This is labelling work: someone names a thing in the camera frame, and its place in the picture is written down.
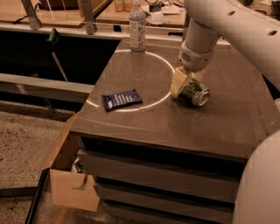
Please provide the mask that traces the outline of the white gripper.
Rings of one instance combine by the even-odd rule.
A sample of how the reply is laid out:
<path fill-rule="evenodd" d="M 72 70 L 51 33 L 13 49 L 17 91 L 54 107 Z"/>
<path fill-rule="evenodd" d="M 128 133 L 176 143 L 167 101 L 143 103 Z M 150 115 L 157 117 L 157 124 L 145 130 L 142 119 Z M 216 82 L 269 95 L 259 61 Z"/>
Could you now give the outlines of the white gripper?
<path fill-rule="evenodd" d="M 192 72 L 192 78 L 197 82 L 201 83 L 203 81 L 207 66 L 211 62 L 214 53 L 215 48 L 210 52 L 195 52 L 186 45 L 186 42 L 182 43 L 178 59 L 183 66 L 177 67 L 172 76 L 170 92 L 173 97 L 177 98 L 189 83 L 191 79 L 190 72 Z"/>

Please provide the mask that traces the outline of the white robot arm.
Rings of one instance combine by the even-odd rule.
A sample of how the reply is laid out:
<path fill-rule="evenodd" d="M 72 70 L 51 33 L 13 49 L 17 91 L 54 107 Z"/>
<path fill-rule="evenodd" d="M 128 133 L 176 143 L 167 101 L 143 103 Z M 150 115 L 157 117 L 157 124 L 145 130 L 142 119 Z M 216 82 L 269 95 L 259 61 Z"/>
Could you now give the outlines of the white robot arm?
<path fill-rule="evenodd" d="M 173 97 L 201 82 L 221 37 L 279 87 L 278 20 L 237 0 L 184 0 L 184 6 L 185 38 L 178 56 L 182 66 L 173 75 Z M 250 155 L 237 191 L 233 224 L 280 224 L 280 130 L 263 139 Z"/>

